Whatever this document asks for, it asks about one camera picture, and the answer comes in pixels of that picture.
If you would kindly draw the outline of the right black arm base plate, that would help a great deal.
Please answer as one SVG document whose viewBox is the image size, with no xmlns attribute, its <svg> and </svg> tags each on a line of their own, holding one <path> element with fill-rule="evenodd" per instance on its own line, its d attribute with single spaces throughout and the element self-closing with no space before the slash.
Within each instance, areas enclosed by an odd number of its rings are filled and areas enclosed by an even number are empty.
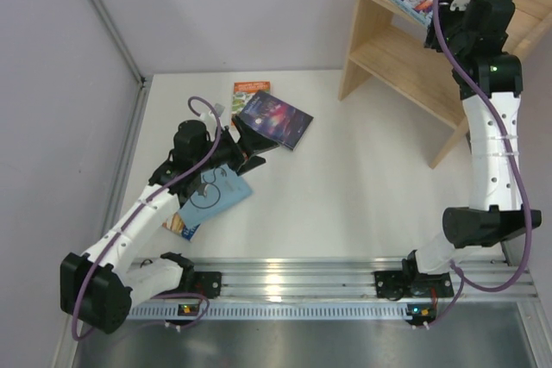
<svg viewBox="0 0 552 368">
<path fill-rule="evenodd" d="M 452 298 L 454 288 L 448 273 L 439 275 L 415 274 L 403 271 L 375 271 L 376 296 L 389 301 L 403 298 Z"/>
</svg>

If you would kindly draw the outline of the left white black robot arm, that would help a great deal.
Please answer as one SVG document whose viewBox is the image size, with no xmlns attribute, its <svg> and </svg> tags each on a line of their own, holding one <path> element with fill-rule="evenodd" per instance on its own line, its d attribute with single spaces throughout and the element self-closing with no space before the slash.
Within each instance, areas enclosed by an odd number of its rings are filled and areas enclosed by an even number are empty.
<svg viewBox="0 0 552 368">
<path fill-rule="evenodd" d="M 60 264 L 60 308 L 74 321 L 114 333 L 130 310 L 158 295 L 200 296 L 194 264 L 179 253 L 163 253 L 133 269 L 137 253 L 154 233 L 191 198 L 204 172 L 228 167 L 236 175 L 265 164 L 273 140 L 234 118 L 239 139 L 229 128 L 210 134 L 200 120 L 181 122 L 173 148 L 154 171 L 130 210 L 93 246 L 69 253 Z"/>
</svg>

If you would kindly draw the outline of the light blue swan book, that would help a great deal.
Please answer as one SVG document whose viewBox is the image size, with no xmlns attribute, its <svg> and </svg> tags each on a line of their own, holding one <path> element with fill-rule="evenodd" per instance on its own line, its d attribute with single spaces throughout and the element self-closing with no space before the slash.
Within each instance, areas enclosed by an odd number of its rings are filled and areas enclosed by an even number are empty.
<svg viewBox="0 0 552 368">
<path fill-rule="evenodd" d="M 252 194 L 246 180 L 223 165 L 201 175 L 200 185 L 179 210 L 179 216 L 186 228 L 194 228 Z"/>
</svg>

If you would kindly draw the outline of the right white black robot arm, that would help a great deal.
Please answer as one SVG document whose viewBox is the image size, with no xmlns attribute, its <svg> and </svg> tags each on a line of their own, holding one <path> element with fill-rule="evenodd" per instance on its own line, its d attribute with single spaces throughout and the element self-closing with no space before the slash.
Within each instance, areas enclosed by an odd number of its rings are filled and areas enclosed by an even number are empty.
<svg viewBox="0 0 552 368">
<path fill-rule="evenodd" d="M 471 142 L 473 192 L 466 207 L 442 215 L 442 232 L 403 259 L 404 281 L 426 289 L 473 250 L 525 237 L 522 261 L 498 290 L 513 285 L 525 270 L 532 232 L 542 223 L 532 209 L 518 166 L 518 110 L 523 90 L 520 59 L 504 52 L 513 0 L 468 0 L 458 10 L 439 0 L 425 47 L 443 53 L 453 66 Z"/>
</svg>

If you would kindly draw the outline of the dark purple galaxy book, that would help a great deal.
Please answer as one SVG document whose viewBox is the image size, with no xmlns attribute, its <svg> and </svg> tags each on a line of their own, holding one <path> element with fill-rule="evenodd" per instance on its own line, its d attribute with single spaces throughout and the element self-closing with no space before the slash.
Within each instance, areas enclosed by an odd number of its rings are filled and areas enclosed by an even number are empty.
<svg viewBox="0 0 552 368">
<path fill-rule="evenodd" d="M 263 90 L 251 97 L 237 118 L 256 133 L 291 151 L 314 120 L 312 115 Z"/>
</svg>

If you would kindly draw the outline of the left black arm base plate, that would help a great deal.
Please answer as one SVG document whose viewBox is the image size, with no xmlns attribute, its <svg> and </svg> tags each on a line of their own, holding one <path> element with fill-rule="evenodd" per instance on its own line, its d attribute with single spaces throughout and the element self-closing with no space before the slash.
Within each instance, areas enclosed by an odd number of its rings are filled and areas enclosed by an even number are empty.
<svg viewBox="0 0 552 368">
<path fill-rule="evenodd" d="M 185 271 L 176 288 L 162 291 L 157 296 L 196 293 L 214 299 L 220 296 L 222 276 L 219 271 Z"/>
</svg>

